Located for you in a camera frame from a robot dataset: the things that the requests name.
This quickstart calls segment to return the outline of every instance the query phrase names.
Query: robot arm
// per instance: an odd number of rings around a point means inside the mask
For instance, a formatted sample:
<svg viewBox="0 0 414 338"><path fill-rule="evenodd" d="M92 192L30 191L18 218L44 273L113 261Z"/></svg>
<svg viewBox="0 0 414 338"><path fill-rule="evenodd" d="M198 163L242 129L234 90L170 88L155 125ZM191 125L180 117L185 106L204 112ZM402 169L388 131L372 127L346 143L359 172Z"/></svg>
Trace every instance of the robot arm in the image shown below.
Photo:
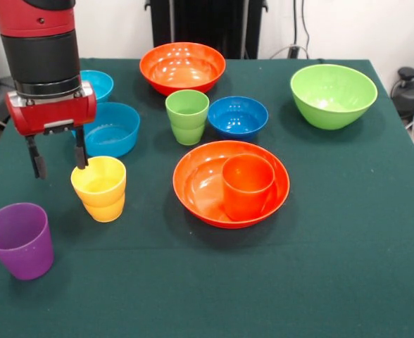
<svg viewBox="0 0 414 338"><path fill-rule="evenodd" d="M26 138L35 177L46 177L36 134L75 130L77 166L88 164L83 125L95 118L96 97L80 79L74 5L75 0L0 0L0 33L16 88L6 104Z"/></svg>

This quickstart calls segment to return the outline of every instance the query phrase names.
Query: green bowl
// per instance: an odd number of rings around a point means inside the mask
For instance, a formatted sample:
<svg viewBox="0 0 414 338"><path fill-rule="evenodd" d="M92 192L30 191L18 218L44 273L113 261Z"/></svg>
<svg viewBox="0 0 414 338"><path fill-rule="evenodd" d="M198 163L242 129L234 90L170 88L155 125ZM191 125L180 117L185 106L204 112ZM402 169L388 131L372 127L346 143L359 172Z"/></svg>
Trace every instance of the green bowl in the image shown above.
<svg viewBox="0 0 414 338"><path fill-rule="evenodd" d="M342 65L311 65L291 77L291 92L303 117L315 127L336 130L358 118L376 101L366 75Z"/></svg>

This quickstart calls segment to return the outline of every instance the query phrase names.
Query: light blue bowl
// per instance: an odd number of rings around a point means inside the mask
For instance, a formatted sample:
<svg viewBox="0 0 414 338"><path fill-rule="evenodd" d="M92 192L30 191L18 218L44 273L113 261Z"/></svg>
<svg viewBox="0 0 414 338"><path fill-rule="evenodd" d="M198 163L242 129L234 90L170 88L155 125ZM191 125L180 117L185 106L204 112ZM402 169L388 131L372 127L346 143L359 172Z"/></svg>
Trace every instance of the light blue bowl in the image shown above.
<svg viewBox="0 0 414 338"><path fill-rule="evenodd" d="M92 84L98 104L108 101L115 86L110 75L98 70L82 70L80 77L83 81L89 81Z"/></svg>
<svg viewBox="0 0 414 338"><path fill-rule="evenodd" d="M208 121L223 139L252 140L268 122L268 110L244 96L219 99L208 110Z"/></svg>
<svg viewBox="0 0 414 338"><path fill-rule="evenodd" d="M120 157L137 143L140 117L125 104L97 105L96 119L84 125L85 144L90 156Z"/></svg>

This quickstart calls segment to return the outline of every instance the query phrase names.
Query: large orange bowl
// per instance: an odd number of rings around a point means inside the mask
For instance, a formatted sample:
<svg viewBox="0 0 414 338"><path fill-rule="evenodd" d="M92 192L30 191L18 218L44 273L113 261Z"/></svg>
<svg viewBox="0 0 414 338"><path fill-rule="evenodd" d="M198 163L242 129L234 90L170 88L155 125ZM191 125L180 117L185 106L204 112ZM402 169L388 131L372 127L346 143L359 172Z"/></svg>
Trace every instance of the large orange bowl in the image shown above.
<svg viewBox="0 0 414 338"><path fill-rule="evenodd" d="M193 42L174 42L150 50L139 69L157 92L169 95L181 89L207 92L226 69L219 51Z"/></svg>
<svg viewBox="0 0 414 338"><path fill-rule="evenodd" d="M255 154L271 163L275 183L261 215L250 220L231 220L222 202L223 163L238 154ZM275 213L287 199L290 180L281 161L268 150L241 141L217 141L198 146L187 153L176 165L172 185L180 202L204 222L227 229L255 225Z"/></svg>

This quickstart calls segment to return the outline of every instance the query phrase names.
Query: purple cup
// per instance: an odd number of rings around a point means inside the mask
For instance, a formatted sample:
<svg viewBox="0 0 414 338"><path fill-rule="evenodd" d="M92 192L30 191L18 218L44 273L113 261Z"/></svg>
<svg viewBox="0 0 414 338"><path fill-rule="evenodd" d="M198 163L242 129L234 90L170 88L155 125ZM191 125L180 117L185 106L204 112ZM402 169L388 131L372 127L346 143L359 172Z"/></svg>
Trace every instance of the purple cup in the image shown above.
<svg viewBox="0 0 414 338"><path fill-rule="evenodd" d="M54 250L43 208L17 203L0 209L0 261L19 280L33 280L51 268Z"/></svg>

